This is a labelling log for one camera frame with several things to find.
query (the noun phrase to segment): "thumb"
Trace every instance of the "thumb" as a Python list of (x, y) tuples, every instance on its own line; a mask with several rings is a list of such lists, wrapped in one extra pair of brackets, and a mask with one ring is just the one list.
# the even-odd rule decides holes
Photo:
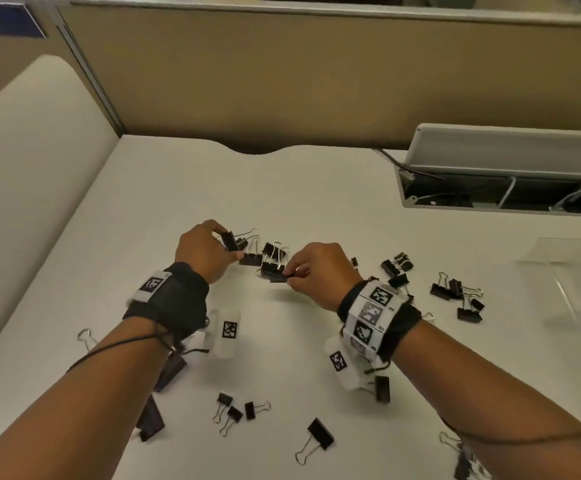
[(243, 251), (230, 251), (229, 253), (226, 253), (226, 261), (228, 262), (228, 264), (232, 264), (235, 261), (239, 261), (243, 257), (244, 257)]
[(288, 279), (287, 283), (288, 286), (293, 288), (293, 290), (299, 293), (308, 294), (308, 290), (310, 289), (310, 276), (307, 278), (297, 278), (293, 276)]

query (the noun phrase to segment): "cubicle wall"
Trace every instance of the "cubicle wall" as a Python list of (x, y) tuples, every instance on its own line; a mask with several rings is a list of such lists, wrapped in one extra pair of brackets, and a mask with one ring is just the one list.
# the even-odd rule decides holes
[(41, 55), (57, 55), (79, 74), (91, 95), (109, 119), (101, 99), (95, 93), (76, 58), (63, 39), (57, 26), (51, 21), (46, 8), (31, 3), (28, 8), (44, 31), (46, 38), (14, 37), (0, 35), (0, 90)]
[(422, 122), (581, 130), (577, 25), (176, 6), (61, 12), (131, 134), (399, 147)]

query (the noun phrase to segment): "white desk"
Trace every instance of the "white desk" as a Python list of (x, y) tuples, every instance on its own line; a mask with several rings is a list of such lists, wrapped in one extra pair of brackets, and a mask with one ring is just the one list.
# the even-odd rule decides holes
[[(365, 276), (382, 276), (379, 263), (405, 251), (409, 290), (440, 328), (581, 415), (513, 263), (538, 237), (581, 237), (581, 217), (403, 209), (393, 166), (371, 150), (241, 155), (125, 136), (0, 336), (0, 433), (84, 353), (77, 332), (104, 336), (142, 279), (170, 264), (179, 235), (209, 217), (294, 251), (338, 241)], [(483, 288), (482, 324), (459, 322), (456, 304), (429, 295), (439, 271)], [(132, 440), (116, 478), (452, 477), (439, 419), (396, 368), (388, 406), (339, 385), (322, 352), (340, 325), (334, 314), (245, 266), (212, 287), (208, 307), (217, 306), (242, 311), (236, 359), (207, 358), (155, 395), (166, 428)], [(211, 421), (220, 390), (272, 411), (222, 438)], [(336, 444), (300, 467), (293, 455), (315, 417)]]

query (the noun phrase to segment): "blue sign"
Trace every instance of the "blue sign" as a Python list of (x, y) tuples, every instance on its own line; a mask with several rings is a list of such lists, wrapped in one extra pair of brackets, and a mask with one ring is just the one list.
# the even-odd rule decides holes
[(23, 3), (0, 3), (0, 35), (46, 38)]

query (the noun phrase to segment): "hand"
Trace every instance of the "hand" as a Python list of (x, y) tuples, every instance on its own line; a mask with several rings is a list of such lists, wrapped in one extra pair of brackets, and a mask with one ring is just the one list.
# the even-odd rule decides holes
[(295, 254), (283, 272), (288, 284), (326, 310), (336, 312), (348, 291), (362, 281), (336, 242), (311, 242)]
[(244, 257), (241, 251), (228, 252), (213, 237), (213, 232), (228, 232), (225, 227), (209, 220), (197, 224), (179, 238), (179, 246), (174, 254), (175, 262), (188, 263), (195, 273), (210, 285), (218, 281), (231, 263)]

